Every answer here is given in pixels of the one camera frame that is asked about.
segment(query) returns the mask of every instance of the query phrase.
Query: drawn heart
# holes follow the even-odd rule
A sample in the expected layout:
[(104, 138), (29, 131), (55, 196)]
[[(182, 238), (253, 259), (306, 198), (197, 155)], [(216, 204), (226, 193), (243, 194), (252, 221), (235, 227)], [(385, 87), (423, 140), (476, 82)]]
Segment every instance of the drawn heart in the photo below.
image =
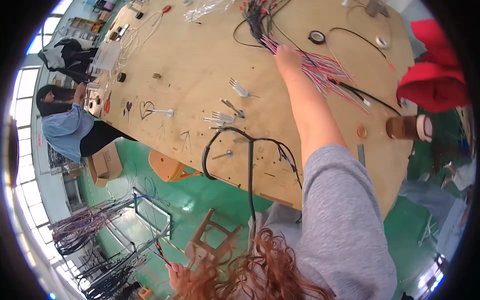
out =
[(152, 114), (151, 111), (146, 111), (147, 109), (155, 109), (155, 105), (150, 101), (140, 102), (140, 117), (142, 117), (142, 120)]

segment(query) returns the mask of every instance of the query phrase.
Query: gray sleeve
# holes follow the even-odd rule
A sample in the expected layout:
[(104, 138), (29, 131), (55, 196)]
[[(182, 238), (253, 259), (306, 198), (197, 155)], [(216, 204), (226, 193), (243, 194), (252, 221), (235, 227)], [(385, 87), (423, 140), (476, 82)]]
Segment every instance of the gray sleeve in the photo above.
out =
[(391, 299), (396, 270), (366, 169), (339, 145), (315, 151), (305, 164), (303, 233), (298, 267), (342, 300)]

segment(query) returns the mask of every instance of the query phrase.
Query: wooden chair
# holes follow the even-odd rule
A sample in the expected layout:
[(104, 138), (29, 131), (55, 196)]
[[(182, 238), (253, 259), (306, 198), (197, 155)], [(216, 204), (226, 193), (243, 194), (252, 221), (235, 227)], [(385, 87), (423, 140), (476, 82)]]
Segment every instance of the wooden chair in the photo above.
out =
[[(185, 256), (187, 258), (191, 260), (201, 260), (205, 257), (208, 257), (210, 260), (213, 260), (214, 258), (222, 259), (230, 250), (234, 238), (240, 229), (242, 229), (242, 225), (238, 225), (235, 230), (230, 232), (219, 224), (211, 221), (210, 218), (212, 217), (213, 211), (213, 208), (208, 210), (208, 214), (205, 216), (197, 231), (194, 233), (192, 239), (188, 242), (187, 247), (185, 247)], [(202, 235), (204, 234), (207, 225), (211, 225), (227, 235), (225, 240), (216, 249), (202, 241)]]
[(201, 174), (200, 171), (195, 171), (194, 173), (185, 172), (183, 169), (185, 169), (187, 165), (154, 149), (150, 151), (148, 162), (152, 166), (153, 171), (155, 171), (163, 181), (178, 181)]
[(147, 288), (146, 286), (143, 286), (138, 291), (138, 296), (140, 296), (140, 298), (142, 298), (143, 300), (147, 300), (151, 295), (152, 295), (152, 290)]

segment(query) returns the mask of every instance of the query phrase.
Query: blue shirt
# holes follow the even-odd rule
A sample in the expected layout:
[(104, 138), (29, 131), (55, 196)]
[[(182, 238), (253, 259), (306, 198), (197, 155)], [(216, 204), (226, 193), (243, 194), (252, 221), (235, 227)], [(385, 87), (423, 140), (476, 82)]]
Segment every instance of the blue shirt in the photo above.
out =
[(52, 148), (63, 156), (80, 163), (80, 141), (93, 127), (94, 117), (80, 109), (72, 109), (42, 119), (42, 132)]

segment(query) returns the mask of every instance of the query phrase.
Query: electrical tape roll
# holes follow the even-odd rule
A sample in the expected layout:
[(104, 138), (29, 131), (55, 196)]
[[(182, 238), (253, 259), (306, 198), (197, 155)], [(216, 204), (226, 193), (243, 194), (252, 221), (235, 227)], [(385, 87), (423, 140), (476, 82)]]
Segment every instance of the electrical tape roll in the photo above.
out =
[(321, 45), (325, 42), (325, 35), (320, 31), (313, 30), (308, 35), (308, 39), (316, 45)]

